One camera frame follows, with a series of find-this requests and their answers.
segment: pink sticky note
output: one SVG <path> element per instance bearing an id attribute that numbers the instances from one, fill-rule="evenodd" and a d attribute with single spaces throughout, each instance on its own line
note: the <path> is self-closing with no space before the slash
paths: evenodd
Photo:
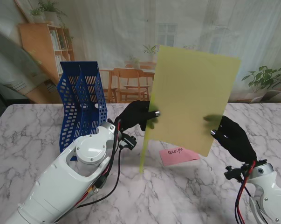
<path id="1" fill-rule="evenodd" d="M 198 160 L 199 155 L 191 150 L 178 147 L 159 151 L 163 165 L 169 166 L 191 160 Z"/>

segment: yellow plastic sheet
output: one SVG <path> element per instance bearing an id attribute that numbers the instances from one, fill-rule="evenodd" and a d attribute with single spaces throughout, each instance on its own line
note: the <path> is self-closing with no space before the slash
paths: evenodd
<path id="1" fill-rule="evenodd" d="M 154 129 L 144 136 L 140 171 L 149 140 L 169 142 L 207 156 L 225 110 L 240 60 L 161 46 L 150 111 L 160 110 Z"/>

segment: white curtain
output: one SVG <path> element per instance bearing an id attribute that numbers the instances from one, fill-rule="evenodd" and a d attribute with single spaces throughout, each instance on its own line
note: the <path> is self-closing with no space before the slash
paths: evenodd
<path id="1" fill-rule="evenodd" d="M 101 68 L 124 67 L 129 55 L 142 61 L 144 44 L 239 57 L 230 98 L 236 101 L 251 92 L 248 80 L 241 81 L 248 71 L 281 67 L 281 0 L 76 0 L 75 5 L 86 58 Z"/>

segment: black glove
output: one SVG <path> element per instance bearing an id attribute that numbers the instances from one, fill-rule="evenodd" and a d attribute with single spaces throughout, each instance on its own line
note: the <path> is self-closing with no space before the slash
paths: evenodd
<path id="1" fill-rule="evenodd" d="M 142 131 L 145 131 L 146 121 L 156 117 L 156 111 L 149 112 L 149 101 L 133 101 L 116 118 L 115 122 L 120 120 L 120 131 L 139 124 Z"/>
<path id="2" fill-rule="evenodd" d="M 257 160 L 256 153 L 245 131 L 238 123 L 235 123 L 228 117 L 223 116 L 218 130 L 213 130 L 211 133 L 220 145 L 227 149 L 235 159 L 248 164 Z"/>

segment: bookshelf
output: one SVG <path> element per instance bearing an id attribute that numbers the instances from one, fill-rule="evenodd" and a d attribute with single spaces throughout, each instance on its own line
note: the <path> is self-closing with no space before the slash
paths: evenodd
<path id="1" fill-rule="evenodd" d="M 19 25 L 19 30 L 25 51 L 41 62 L 40 67 L 58 84 L 62 76 L 60 61 L 75 60 L 69 29 L 30 23 Z"/>

